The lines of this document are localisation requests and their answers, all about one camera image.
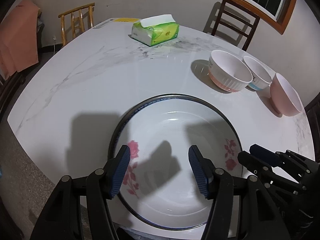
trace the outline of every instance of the floor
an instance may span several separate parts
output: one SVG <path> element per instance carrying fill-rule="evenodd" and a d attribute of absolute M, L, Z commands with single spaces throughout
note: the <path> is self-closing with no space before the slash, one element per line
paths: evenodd
<path fill-rule="evenodd" d="M 29 81 L 40 68 L 53 56 L 43 53 L 40 63 L 26 77 L 13 96 L 0 122 L 0 196 L 4 206 L 17 226 L 22 230 L 25 239 L 29 239 L 41 210 L 54 189 L 54 184 L 31 161 L 7 122 L 8 115 Z M 84 239 L 91 238 L 87 209 L 81 206 Z M 125 228 L 134 239 L 170 240 Z"/>

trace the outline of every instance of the bolt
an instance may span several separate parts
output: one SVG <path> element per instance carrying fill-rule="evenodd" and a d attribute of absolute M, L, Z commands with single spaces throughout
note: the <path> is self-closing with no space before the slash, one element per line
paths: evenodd
<path fill-rule="evenodd" d="M 251 180 L 252 182 L 256 182 L 258 180 L 258 178 L 254 175 L 250 175 L 249 180 Z"/>
<path fill-rule="evenodd" d="M 104 173 L 104 169 L 97 169 L 94 173 L 96 175 L 102 175 Z"/>
<path fill-rule="evenodd" d="M 222 175 L 224 173 L 224 170 L 221 168 L 216 168 L 215 172 L 219 175 Z"/>
<path fill-rule="evenodd" d="M 69 177 L 68 175 L 64 175 L 64 176 L 61 178 L 61 180 L 62 180 L 63 182 L 67 182 L 69 179 L 70 179 L 70 177 Z"/>

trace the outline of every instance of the bowl with pink stripe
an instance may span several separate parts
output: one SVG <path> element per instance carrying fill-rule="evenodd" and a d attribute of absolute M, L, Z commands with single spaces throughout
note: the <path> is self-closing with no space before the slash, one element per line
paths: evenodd
<path fill-rule="evenodd" d="M 216 49 L 209 59 L 209 77 L 219 88 L 238 92 L 252 82 L 250 69 L 234 55 Z"/>

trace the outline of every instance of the pink bowl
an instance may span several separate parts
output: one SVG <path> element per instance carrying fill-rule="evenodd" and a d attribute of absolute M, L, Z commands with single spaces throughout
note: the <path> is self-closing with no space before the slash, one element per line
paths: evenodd
<path fill-rule="evenodd" d="M 271 104 L 279 113 L 294 116 L 302 111 L 299 97 L 289 82 L 276 73 L 270 85 Z"/>

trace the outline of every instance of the pink stripe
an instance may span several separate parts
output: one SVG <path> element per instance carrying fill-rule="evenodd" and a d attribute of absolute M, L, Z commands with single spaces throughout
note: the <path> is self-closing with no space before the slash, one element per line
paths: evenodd
<path fill-rule="evenodd" d="M 228 91 L 228 92 L 238 92 L 239 90 L 231 89 L 223 84 L 221 84 L 209 71 L 209 77 L 211 80 L 216 84 L 217 87 L 221 88 L 222 90 Z"/>

